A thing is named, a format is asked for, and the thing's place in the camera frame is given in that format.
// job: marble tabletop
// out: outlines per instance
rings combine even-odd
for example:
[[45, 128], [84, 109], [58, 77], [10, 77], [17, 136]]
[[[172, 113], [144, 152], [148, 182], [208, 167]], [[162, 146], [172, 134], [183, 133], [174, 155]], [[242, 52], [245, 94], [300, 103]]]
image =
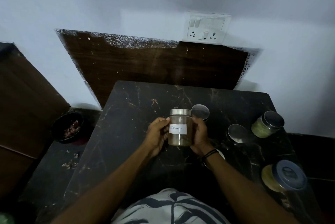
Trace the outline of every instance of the marble tabletop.
[[[284, 129], [266, 139], [255, 137], [251, 124], [265, 111], [275, 111], [266, 93], [231, 91], [190, 86], [118, 81], [109, 96], [94, 132], [64, 194], [65, 206], [76, 201], [117, 169], [142, 143], [148, 125], [157, 117], [168, 117], [170, 109], [208, 107], [206, 121], [212, 144], [239, 172], [266, 190], [278, 204], [301, 223], [322, 223], [321, 212], [310, 186], [299, 192], [273, 192], [261, 180], [268, 164], [287, 159], [299, 164]], [[231, 124], [250, 132], [250, 143], [235, 146], [227, 137]], [[163, 146], [137, 176], [122, 206], [176, 188], [221, 211], [230, 222], [236, 217], [212, 174], [189, 147]]]

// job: hand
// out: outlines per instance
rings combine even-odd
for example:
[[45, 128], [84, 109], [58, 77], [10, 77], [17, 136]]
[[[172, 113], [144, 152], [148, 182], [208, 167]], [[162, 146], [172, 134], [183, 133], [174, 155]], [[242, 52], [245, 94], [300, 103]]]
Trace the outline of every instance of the hand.
[[209, 151], [213, 150], [214, 147], [209, 142], [207, 136], [207, 126], [205, 125], [203, 119], [196, 117], [193, 117], [192, 119], [195, 125], [195, 136], [194, 145], [191, 146], [191, 149], [197, 155], [204, 156]]
[[158, 117], [148, 127], [143, 146], [149, 150], [149, 157], [156, 156], [162, 149], [164, 140], [168, 138], [170, 118]]

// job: person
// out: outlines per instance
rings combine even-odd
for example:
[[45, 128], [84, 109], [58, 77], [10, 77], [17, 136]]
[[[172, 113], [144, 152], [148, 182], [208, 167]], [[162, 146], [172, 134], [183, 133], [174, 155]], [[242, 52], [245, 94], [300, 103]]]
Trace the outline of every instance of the person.
[[[169, 120], [154, 120], [141, 146], [117, 170], [54, 219], [52, 224], [98, 224], [110, 220], [141, 168], [162, 149], [168, 137]], [[193, 117], [193, 122], [196, 130], [191, 149], [204, 156], [214, 147], [207, 137], [207, 127], [203, 120]], [[205, 161], [242, 224], [298, 223], [266, 192], [229, 165], [219, 153], [209, 155]], [[132, 204], [113, 218], [112, 223], [190, 222], [229, 223], [219, 211], [189, 194], [171, 188]]]

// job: blue lid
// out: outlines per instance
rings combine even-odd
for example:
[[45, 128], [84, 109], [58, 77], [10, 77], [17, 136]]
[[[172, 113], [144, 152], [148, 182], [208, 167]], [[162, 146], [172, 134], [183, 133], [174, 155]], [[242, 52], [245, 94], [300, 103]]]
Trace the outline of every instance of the blue lid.
[[272, 165], [275, 180], [287, 190], [300, 190], [307, 185], [307, 178], [301, 168], [288, 160]]

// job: black and white shirt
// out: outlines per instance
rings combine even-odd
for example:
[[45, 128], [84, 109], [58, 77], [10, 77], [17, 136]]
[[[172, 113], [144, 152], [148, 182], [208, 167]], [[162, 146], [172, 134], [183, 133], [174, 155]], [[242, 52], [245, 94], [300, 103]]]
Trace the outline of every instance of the black and white shirt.
[[229, 224], [219, 211], [187, 193], [171, 188], [137, 201], [112, 222], [112, 224], [140, 223]]

